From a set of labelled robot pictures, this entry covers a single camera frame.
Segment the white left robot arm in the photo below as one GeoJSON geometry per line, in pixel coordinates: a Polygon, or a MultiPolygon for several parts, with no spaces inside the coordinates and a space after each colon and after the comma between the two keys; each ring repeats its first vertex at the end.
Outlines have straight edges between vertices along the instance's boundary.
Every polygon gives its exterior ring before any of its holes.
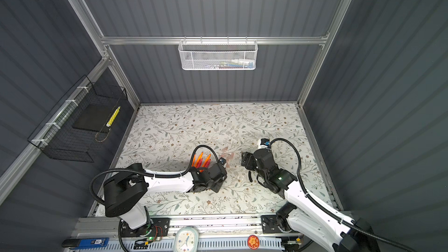
{"type": "Polygon", "coordinates": [[[149,224],[149,214],[140,200],[146,194],[180,192],[200,193],[211,190],[217,193],[227,178],[223,163],[211,167],[192,167],[183,173],[151,173],[136,163],[103,183],[105,216],[118,217],[132,230],[149,224]]]}

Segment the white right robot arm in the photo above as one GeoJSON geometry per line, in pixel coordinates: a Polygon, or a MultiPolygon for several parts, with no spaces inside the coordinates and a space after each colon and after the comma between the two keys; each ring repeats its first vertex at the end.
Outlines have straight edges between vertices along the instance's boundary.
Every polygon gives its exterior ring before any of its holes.
{"type": "Polygon", "coordinates": [[[276,212],[276,222],[281,230],[300,232],[328,252],[380,250],[374,238],[357,231],[373,232],[365,220],[354,220],[305,190],[295,175],[278,167],[270,149],[242,153],[241,165],[255,171],[264,180],[261,185],[287,201],[276,212]]]}

